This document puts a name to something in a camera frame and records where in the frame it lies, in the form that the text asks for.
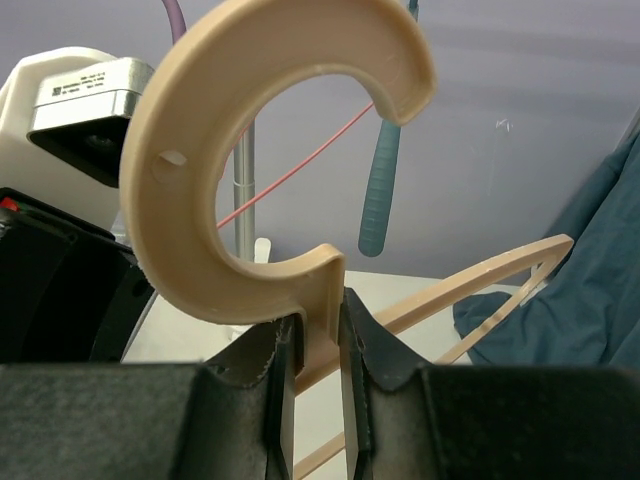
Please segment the beige hanger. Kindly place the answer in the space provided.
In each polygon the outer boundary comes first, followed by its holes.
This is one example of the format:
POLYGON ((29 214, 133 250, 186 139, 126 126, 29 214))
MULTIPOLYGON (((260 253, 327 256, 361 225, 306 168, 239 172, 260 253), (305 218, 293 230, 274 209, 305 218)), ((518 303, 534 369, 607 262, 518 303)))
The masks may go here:
POLYGON ((431 101, 425 36, 395 1, 227 1, 185 33, 135 109, 120 163, 120 201, 136 258, 174 307, 214 324, 289 314, 305 326, 305 391, 338 369, 347 305, 345 256, 320 245, 257 264, 231 256, 215 200, 241 131, 278 94, 313 77, 346 75, 396 125, 431 101))

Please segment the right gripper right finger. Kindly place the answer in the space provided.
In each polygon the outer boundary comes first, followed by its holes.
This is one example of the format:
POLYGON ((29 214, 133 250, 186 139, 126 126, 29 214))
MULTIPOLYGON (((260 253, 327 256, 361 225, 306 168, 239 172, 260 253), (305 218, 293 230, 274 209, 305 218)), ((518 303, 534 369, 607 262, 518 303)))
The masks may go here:
POLYGON ((433 364, 352 289, 339 349, 351 479, 635 479, 639 375, 433 364))

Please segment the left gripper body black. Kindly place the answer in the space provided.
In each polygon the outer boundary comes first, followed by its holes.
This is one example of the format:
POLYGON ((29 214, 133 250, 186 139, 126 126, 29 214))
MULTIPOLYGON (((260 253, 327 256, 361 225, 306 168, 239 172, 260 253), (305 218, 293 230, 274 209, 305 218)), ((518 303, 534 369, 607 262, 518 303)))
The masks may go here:
POLYGON ((2 188, 2 362, 118 362, 153 292, 109 231, 2 188))

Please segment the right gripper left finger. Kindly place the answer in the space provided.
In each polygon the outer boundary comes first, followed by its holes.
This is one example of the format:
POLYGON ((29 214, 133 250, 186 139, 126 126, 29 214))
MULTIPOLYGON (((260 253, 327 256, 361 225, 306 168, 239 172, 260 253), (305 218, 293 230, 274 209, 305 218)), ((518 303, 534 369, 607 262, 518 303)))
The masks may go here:
POLYGON ((208 361, 1 370, 5 479, 289 479, 301 322, 208 361))

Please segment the blue hanger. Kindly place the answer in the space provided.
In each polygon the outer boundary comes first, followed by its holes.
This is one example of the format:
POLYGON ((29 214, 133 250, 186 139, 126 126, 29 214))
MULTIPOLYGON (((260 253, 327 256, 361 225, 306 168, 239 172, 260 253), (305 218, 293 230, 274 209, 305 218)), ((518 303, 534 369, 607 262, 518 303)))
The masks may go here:
POLYGON ((383 120, 372 159, 358 237, 358 249, 366 257, 377 257, 384 250, 400 140, 401 127, 383 120))

